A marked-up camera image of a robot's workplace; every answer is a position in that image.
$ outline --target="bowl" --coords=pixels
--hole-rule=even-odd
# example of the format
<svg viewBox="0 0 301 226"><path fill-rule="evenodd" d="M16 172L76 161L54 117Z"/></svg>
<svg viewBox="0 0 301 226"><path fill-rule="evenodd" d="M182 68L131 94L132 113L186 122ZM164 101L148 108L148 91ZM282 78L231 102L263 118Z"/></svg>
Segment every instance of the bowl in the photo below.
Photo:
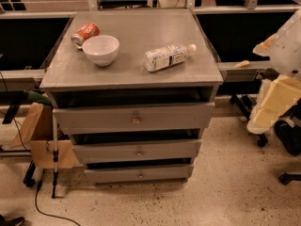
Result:
<svg viewBox="0 0 301 226"><path fill-rule="evenodd" d="M90 61L100 66L106 66L117 57L119 40L113 36L100 35L86 40L82 48Z"/></svg>

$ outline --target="bottle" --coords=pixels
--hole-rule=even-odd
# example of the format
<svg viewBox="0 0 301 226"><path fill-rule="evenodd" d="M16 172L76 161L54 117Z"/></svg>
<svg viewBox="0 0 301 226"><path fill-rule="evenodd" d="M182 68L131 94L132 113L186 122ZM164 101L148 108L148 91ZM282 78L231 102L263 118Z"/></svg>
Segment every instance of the bottle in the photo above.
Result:
<svg viewBox="0 0 301 226"><path fill-rule="evenodd" d="M195 44L183 45L174 43L146 52L143 56L143 65L149 72L159 71L184 62L195 51L197 51Z"/></svg>

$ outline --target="drawer knob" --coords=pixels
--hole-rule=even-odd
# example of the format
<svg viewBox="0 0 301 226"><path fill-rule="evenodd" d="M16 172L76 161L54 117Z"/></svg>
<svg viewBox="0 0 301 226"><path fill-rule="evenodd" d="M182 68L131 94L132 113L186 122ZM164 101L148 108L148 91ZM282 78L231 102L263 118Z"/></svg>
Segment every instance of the drawer knob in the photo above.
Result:
<svg viewBox="0 0 301 226"><path fill-rule="evenodd" d="M134 123L134 124L139 124L139 123L140 123L140 119L139 119L138 117L134 117L134 118L132 119L132 123Z"/></svg>

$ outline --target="drawer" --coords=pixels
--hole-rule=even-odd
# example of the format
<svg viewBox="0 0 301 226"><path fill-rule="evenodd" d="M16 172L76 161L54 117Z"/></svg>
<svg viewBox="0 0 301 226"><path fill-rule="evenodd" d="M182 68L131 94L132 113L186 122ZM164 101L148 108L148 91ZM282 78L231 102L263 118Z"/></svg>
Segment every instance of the drawer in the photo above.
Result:
<svg viewBox="0 0 301 226"><path fill-rule="evenodd" d="M126 105L55 109L66 135L205 128L214 103Z"/></svg>
<svg viewBox="0 0 301 226"><path fill-rule="evenodd" d="M164 158L194 158L198 156L200 144L200 139L104 143L74 145L73 151L80 163L87 164Z"/></svg>
<svg viewBox="0 0 301 226"><path fill-rule="evenodd" d="M132 169L86 169L87 179L92 184L136 182L165 179L187 179L193 165L175 165Z"/></svg>

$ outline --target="soda can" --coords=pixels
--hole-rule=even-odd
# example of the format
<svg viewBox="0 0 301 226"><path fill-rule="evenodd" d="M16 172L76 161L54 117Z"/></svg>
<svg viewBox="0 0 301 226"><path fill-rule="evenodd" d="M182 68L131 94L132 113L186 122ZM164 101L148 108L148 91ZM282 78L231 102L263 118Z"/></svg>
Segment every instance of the soda can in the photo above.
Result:
<svg viewBox="0 0 301 226"><path fill-rule="evenodd" d="M98 36L99 34L100 29L98 26L94 23L88 23L78 29L76 33L71 36L71 41L78 49L81 49L86 40L91 37Z"/></svg>

